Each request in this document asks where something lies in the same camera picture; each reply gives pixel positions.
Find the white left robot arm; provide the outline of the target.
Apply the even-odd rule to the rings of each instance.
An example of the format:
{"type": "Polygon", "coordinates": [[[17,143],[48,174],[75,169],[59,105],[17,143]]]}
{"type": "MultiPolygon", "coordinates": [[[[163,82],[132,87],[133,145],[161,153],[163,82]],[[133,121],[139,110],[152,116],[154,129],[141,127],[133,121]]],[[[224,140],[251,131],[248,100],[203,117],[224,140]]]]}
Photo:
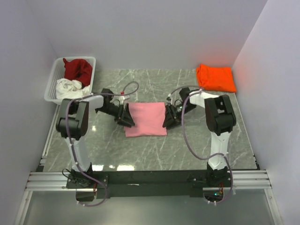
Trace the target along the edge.
{"type": "Polygon", "coordinates": [[[89,112],[95,111],[113,116],[121,126],[135,125],[124,99],[128,94],[115,94],[110,89],[102,89],[99,94],[61,101],[56,130],[66,141],[72,158],[71,178],[77,179],[82,188],[89,188],[94,182],[92,163],[87,154],[85,136],[89,128],[89,112]]]}

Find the pink t shirt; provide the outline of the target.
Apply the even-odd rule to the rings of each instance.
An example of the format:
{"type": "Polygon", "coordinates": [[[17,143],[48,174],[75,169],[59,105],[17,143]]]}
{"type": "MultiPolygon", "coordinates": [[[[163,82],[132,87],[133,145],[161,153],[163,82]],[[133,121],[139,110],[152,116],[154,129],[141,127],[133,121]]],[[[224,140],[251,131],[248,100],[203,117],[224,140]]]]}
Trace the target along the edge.
{"type": "Polygon", "coordinates": [[[126,137],[167,136],[167,130],[163,127],[165,120],[163,102],[129,103],[129,112],[135,125],[124,127],[126,137]]]}

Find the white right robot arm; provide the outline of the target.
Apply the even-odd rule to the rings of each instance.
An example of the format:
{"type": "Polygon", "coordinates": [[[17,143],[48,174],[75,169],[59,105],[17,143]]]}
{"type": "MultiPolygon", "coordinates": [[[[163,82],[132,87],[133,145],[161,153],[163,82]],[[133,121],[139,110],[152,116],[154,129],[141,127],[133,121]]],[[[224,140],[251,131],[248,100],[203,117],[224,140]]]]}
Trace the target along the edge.
{"type": "Polygon", "coordinates": [[[211,187],[218,186],[229,174],[227,160],[228,141],[236,125],[236,116],[228,95],[213,95],[201,88],[190,90],[189,86],[177,88],[180,99],[173,102],[172,91],[168,94],[165,105],[163,127],[172,129],[184,124],[184,115],[197,106],[205,109],[206,125],[211,133],[210,156],[207,160],[206,183],[211,187]]]}

